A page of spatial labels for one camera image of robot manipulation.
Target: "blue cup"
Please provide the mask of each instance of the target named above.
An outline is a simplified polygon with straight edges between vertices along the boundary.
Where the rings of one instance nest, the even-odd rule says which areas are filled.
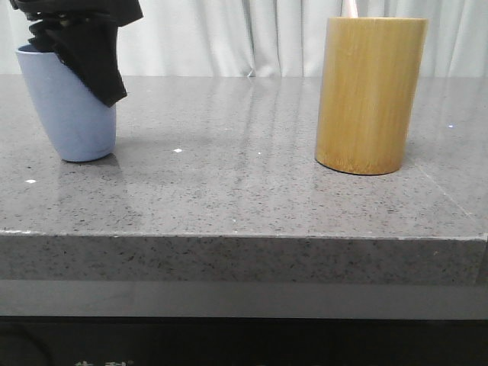
[[[88,162],[115,146],[115,106],[101,103],[55,53],[20,47],[18,62],[54,149],[68,162]]]

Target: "curtain fold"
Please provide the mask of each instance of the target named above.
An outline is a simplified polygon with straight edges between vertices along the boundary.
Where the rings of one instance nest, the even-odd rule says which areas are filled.
[[[320,76],[327,18],[343,0],[140,0],[121,28],[123,75]],[[488,74],[487,0],[358,0],[360,16],[428,18],[423,76]],[[0,2],[0,73],[19,73],[28,22]]]

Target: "gray countertop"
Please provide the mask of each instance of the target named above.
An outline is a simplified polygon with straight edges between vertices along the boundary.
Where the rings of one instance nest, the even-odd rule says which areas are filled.
[[[421,79],[371,177],[314,161],[319,79],[125,80],[114,153],[73,164],[0,75],[1,279],[488,283],[488,79]]]

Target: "wooden container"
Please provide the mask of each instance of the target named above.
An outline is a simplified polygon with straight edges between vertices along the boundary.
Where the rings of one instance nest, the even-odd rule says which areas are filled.
[[[400,168],[426,30],[426,19],[329,19],[318,162],[361,175]]]

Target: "yellow cylinder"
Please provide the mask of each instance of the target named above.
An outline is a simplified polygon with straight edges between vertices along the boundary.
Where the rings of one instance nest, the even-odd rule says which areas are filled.
[[[411,18],[329,19],[318,162],[359,175],[400,168],[427,23]]]

